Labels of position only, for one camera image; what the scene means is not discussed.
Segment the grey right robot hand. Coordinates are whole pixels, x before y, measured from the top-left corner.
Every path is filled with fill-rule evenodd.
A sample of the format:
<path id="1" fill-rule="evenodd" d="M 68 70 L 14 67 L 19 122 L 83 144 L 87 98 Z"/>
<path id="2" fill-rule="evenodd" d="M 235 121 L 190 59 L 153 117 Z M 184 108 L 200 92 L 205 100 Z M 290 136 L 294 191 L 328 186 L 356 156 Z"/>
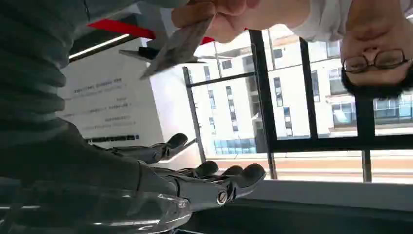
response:
<path id="1" fill-rule="evenodd" d="M 67 123 L 57 135 L 0 136 L 3 234 L 156 234 L 254 191 L 259 164 L 171 170 L 89 145 Z"/>

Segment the person's left hand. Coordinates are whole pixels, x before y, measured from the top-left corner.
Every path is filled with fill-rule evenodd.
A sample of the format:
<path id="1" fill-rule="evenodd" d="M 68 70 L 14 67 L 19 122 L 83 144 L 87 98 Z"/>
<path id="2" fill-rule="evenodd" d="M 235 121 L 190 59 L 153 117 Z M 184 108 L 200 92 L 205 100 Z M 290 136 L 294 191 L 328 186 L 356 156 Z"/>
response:
<path id="1" fill-rule="evenodd" d="M 250 14 L 256 14 L 264 3 L 264 0 L 190 0 L 173 9 L 171 19 L 177 28 L 211 20 L 204 36 L 228 43 L 253 28 L 248 25 L 253 18 Z"/>

